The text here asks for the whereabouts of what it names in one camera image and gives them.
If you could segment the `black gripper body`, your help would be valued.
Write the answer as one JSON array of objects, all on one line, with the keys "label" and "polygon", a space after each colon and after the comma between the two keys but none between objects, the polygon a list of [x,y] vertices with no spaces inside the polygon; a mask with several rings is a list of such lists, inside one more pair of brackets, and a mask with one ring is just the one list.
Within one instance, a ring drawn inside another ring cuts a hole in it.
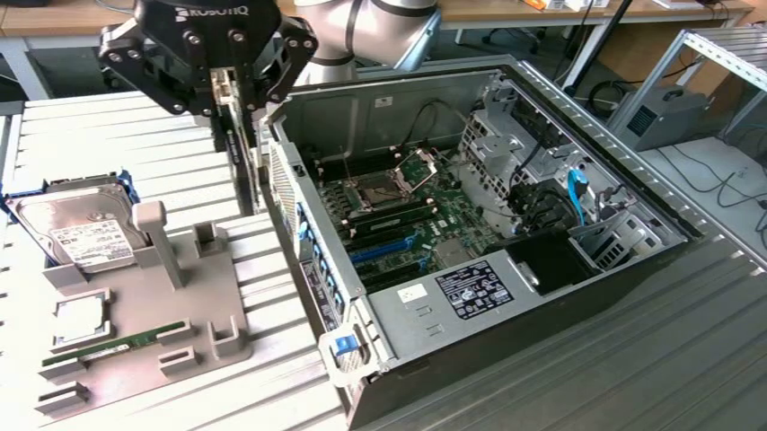
[{"label": "black gripper body", "polygon": [[281,31],[282,12],[274,1],[138,1],[135,51],[151,39],[190,70],[181,81],[147,59],[135,61],[137,85],[209,85],[202,76],[221,68],[241,68],[257,85],[277,84],[282,61],[265,72],[254,62]]}]

